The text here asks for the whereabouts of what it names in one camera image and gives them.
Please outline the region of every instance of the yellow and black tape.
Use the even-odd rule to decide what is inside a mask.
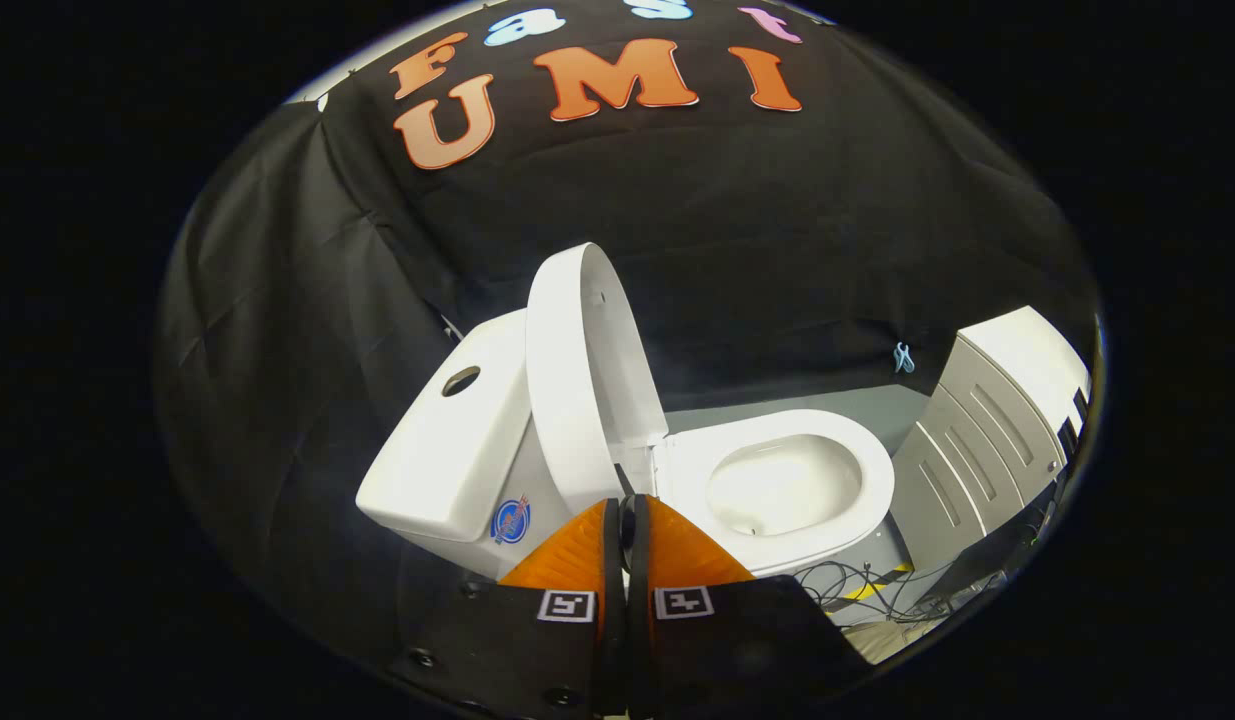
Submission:
[[[885,588],[885,585],[902,578],[905,573],[910,573],[910,571],[914,571],[913,566],[910,566],[909,562],[902,562],[902,564],[898,564],[892,571],[887,571],[887,573],[881,576],[878,579],[869,580],[868,584],[856,589],[856,592],[851,592],[846,597],[837,597],[835,600],[827,601],[826,605],[823,605],[823,609],[826,610],[826,614],[829,615],[836,610],[844,610],[845,608],[856,605],[856,603],[863,601],[866,598],[872,597],[872,594],[881,592],[881,589]]]

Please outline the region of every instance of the cabinet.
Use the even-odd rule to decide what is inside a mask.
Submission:
[[[1088,388],[1073,348],[1030,308],[960,331],[932,400],[893,456],[890,511],[915,569],[946,564],[1056,478],[1065,406],[1076,393],[1087,400]]]

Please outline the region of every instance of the blue sticker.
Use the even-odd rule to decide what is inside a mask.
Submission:
[[[650,20],[687,20],[693,17],[693,10],[687,9],[687,0],[622,0],[632,5],[631,14]]]
[[[543,7],[540,10],[525,10],[525,12],[511,15],[511,17],[498,20],[489,28],[492,35],[485,37],[484,44],[495,47],[515,42],[525,35],[545,35],[563,27],[567,20],[559,19],[555,10]]]
[[[534,510],[529,506],[529,496],[521,495],[517,500],[506,500],[493,513],[493,537],[496,543],[516,543],[529,532],[529,524],[534,521]]]

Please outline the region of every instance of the toilet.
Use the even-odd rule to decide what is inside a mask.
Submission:
[[[821,410],[669,433],[622,284],[585,243],[545,261],[525,310],[461,341],[356,503],[499,579],[568,519],[626,492],[661,498],[767,577],[873,532],[893,466],[869,430]]]

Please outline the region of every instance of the toilet lid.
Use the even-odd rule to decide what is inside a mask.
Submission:
[[[598,245],[541,264],[525,341],[534,422],[568,509],[621,496],[613,462],[624,469],[646,464],[645,448],[666,437],[667,425],[626,291]],[[648,469],[637,475],[648,477]]]

